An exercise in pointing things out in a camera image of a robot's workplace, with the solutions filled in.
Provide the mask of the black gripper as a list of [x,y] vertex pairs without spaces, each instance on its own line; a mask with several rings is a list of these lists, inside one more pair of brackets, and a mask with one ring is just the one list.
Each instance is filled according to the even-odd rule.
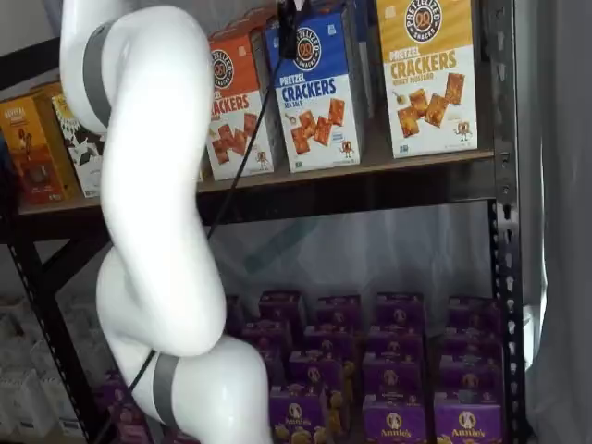
[[278,49],[286,59],[297,55],[297,29],[305,17],[305,2],[301,0],[277,1]]

